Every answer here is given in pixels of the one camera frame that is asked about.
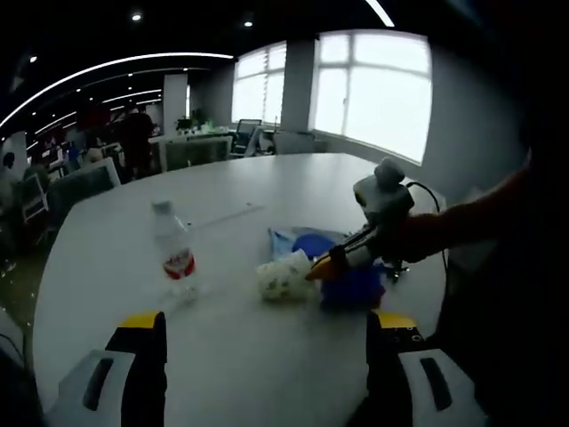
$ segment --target water bottle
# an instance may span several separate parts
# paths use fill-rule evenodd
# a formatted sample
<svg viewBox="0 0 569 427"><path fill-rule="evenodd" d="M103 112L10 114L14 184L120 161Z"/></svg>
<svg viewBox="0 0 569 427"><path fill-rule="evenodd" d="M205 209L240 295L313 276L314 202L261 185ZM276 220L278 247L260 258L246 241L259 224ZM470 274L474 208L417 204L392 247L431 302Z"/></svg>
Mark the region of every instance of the water bottle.
<svg viewBox="0 0 569 427"><path fill-rule="evenodd" d="M171 291L177 299L191 302L197 298L196 258L189 246L189 232L178 218L172 201L152 204L155 213L154 238L164 273L172 280Z"/></svg>

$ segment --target white desk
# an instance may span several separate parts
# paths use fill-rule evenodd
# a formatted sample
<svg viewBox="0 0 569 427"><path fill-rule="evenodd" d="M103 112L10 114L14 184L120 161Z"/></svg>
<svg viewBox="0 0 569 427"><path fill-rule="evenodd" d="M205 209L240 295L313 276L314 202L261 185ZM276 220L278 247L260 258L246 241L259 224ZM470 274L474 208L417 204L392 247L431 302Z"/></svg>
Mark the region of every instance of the white desk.
<svg viewBox="0 0 569 427"><path fill-rule="evenodd" d="M39 290L34 367L44 409L90 350L103 349L130 313L169 284L155 257L150 202L171 198L196 230L208 288L168 320L165 422L182 425L343 425L365 396L365 314L263 304L254 267L270 257L268 227L354 231L364 215L352 185L374 164L344 154L254 157L135 181L76 205L50 253ZM433 210L421 189L416 209ZM384 308L434 331L444 292L436 255L387 284Z"/></svg>
<svg viewBox="0 0 569 427"><path fill-rule="evenodd" d="M187 142L200 138L214 138L216 136L229 136L234 131L227 130L211 130L209 132L196 131L195 133L184 133L183 135L159 135L148 139L151 144L159 142Z"/></svg>

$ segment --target wall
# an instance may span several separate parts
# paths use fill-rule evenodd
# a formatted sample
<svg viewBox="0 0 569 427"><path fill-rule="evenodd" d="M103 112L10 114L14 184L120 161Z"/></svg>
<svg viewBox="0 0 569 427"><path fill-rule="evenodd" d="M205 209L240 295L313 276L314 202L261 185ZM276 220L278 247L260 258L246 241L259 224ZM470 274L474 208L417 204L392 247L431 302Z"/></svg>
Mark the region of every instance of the wall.
<svg viewBox="0 0 569 427"><path fill-rule="evenodd" d="M281 112L281 127L283 129L306 131L309 128L315 46L314 40L293 41L286 46L283 109Z"/></svg>
<svg viewBox="0 0 569 427"><path fill-rule="evenodd" d="M231 125L235 64L217 69L191 86L190 108L202 109L215 126Z"/></svg>
<svg viewBox="0 0 569 427"><path fill-rule="evenodd" d="M2 145L2 158L8 152L14 153L15 160L12 172L21 180L24 172L28 169L28 153L26 151L26 135L24 132L18 132L6 138Z"/></svg>
<svg viewBox="0 0 569 427"><path fill-rule="evenodd" d="M491 189L522 165L517 140L518 105L467 60L432 47L433 99L427 148L421 166L396 161L405 173L447 198L462 201L473 188ZM380 162L388 153L323 135L331 152Z"/></svg>
<svg viewBox="0 0 569 427"><path fill-rule="evenodd" d="M187 74L164 76L162 108L164 109L164 135L176 134L178 119L186 116Z"/></svg>

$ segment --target chair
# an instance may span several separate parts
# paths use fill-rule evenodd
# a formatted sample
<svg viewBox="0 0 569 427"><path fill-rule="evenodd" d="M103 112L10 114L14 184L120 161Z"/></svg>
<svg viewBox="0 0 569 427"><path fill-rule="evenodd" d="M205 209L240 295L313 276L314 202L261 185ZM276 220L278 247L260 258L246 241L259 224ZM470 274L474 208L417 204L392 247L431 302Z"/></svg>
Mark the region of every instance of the chair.
<svg viewBox="0 0 569 427"><path fill-rule="evenodd" d="M265 132L263 126L255 127L255 130L253 131L251 138L249 138L249 141L247 142L247 147L244 153L232 152L230 153L231 157L233 158L254 157L257 154L257 152L259 152L260 150L260 137L263 135L263 132Z"/></svg>
<svg viewBox="0 0 569 427"><path fill-rule="evenodd" d="M21 212L24 222L34 218L41 212L49 211L47 205L47 197L45 196L42 184L39 181L39 175L34 173L19 185L21 197Z"/></svg>
<svg viewBox="0 0 569 427"><path fill-rule="evenodd" d="M162 171L177 171L190 165L205 165L228 159L232 138L194 138L184 142L160 142Z"/></svg>
<svg viewBox="0 0 569 427"><path fill-rule="evenodd" d="M111 158L90 164L57 180L47 193L52 227L58 229L76 203L118 185L120 181Z"/></svg>
<svg viewBox="0 0 569 427"><path fill-rule="evenodd" d="M274 143L278 155L314 153L317 148L313 133L279 131L275 133Z"/></svg>
<svg viewBox="0 0 569 427"><path fill-rule="evenodd" d="M121 185L121 181L118 179L118 173L116 173L115 162L113 161L112 157L106 157L103 158L102 160L99 160L98 162L83 165L81 169L78 169L73 173L70 173L65 178L69 176L78 176L81 174L87 174L95 169L101 169L101 168L107 170L108 177L114 187L118 187L119 185Z"/></svg>
<svg viewBox="0 0 569 427"><path fill-rule="evenodd" d="M255 128L262 123L260 119L242 118L237 124L236 136L231 146L232 154L243 154L246 150L247 142L252 137Z"/></svg>

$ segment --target black ceiling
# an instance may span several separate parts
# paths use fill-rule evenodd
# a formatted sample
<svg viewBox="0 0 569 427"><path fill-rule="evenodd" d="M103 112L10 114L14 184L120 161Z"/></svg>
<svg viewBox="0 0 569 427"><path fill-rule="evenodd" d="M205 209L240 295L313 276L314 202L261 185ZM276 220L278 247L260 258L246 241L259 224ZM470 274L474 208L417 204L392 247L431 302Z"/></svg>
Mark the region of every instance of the black ceiling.
<svg viewBox="0 0 569 427"><path fill-rule="evenodd" d="M494 59L478 33L444 0L382 0L397 30L429 35L469 54ZM157 52L213 52L239 56L273 42L345 28L384 28L364 0L207 0L15 2L3 11L0 120L23 101L63 77L110 60ZM133 22L131 15L141 12ZM244 22L253 22L245 28ZM30 56L37 61L29 62ZM228 60L139 60L88 73L59 85L16 114L0 135L36 130L53 114L85 103L162 86L165 68L194 69L190 81Z"/></svg>

